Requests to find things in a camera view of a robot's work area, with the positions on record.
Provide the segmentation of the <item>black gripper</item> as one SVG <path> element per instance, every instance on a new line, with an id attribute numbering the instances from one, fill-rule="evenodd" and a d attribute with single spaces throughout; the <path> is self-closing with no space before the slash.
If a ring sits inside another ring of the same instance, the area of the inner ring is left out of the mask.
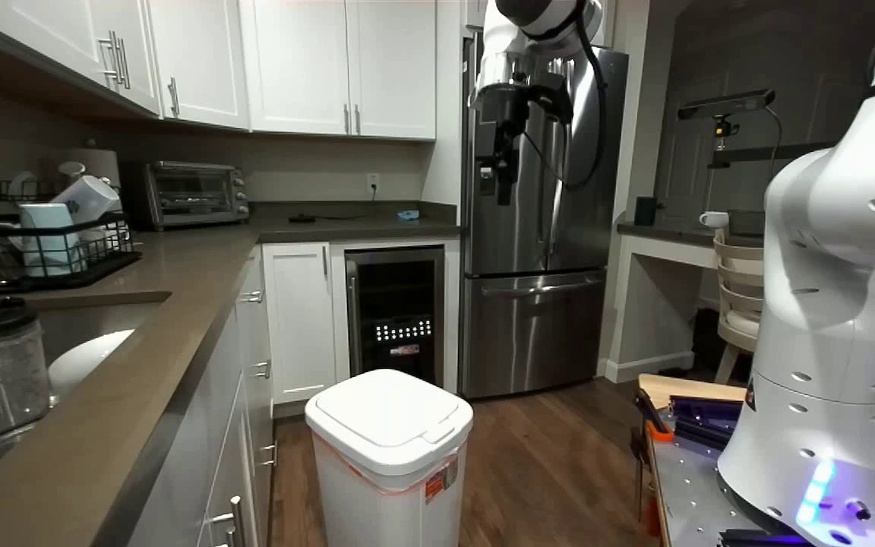
<path id="1" fill-rule="evenodd" d="M 490 85 L 478 94 L 478 165 L 497 178 L 497 203 L 510 203 L 521 165 L 515 138 L 526 134 L 531 107 L 568 120 L 571 97 L 557 85 Z"/>

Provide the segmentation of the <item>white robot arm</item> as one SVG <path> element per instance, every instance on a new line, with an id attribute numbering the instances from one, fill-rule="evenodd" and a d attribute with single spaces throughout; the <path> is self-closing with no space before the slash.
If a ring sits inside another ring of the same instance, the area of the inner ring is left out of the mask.
<path id="1" fill-rule="evenodd" d="M 766 189 L 760 341 L 716 473 L 814 547 L 875 547 L 875 64 L 847 130 Z"/>

